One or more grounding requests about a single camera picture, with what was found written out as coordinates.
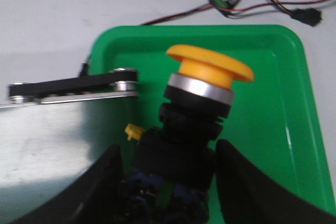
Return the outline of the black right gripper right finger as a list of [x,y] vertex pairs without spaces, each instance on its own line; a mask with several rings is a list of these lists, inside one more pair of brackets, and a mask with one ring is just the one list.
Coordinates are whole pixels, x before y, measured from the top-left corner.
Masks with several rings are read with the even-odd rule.
[[335,223],[335,216],[275,182],[229,141],[216,144],[216,182],[224,223]]

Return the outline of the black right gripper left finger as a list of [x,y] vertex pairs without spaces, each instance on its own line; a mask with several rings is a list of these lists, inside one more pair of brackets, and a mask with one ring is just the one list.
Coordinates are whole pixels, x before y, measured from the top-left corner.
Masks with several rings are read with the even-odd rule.
[[12,223],[115,223],[123,179],[120,145],[111,145],[75,182]]

